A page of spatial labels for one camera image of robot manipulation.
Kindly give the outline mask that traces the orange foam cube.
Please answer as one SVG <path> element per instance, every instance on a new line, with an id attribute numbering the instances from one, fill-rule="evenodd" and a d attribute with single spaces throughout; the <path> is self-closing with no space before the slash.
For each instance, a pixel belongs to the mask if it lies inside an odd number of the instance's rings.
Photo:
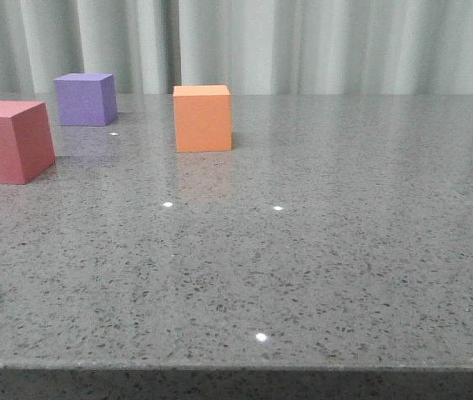
<path id="1" fill-rule="evenodd" d="M 231 95 L 226 85 L 174 86 L 178 153 L 232 149 Z"/>

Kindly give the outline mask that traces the purple foam cube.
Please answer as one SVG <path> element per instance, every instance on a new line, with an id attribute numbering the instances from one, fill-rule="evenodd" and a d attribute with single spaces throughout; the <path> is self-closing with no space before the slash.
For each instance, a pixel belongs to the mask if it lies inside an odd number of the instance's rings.
<path id="1" fill-rule="evenodd" d="M 113 74 L 69 73 L 53 82 L 62 125 L 107 126 L 118 117 Z"/>

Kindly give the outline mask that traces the pink foam cube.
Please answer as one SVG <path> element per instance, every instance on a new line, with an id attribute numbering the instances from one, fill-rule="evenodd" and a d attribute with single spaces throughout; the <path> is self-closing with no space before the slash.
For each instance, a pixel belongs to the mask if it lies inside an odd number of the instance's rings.
<path id="1" fill-rule="evenodd" d="M 26 184 L 56 162 L 46 104 L 0 101 L 0 184 Z"/>

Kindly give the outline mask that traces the grey-green pleated curtain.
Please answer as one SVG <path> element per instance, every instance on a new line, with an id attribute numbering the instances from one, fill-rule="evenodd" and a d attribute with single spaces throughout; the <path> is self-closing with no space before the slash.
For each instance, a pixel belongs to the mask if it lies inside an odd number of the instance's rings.
<path id="1" fill-rule="evenodd" d="M 473 94 L 473 1 L 0 1 L 0 93 Z"/>

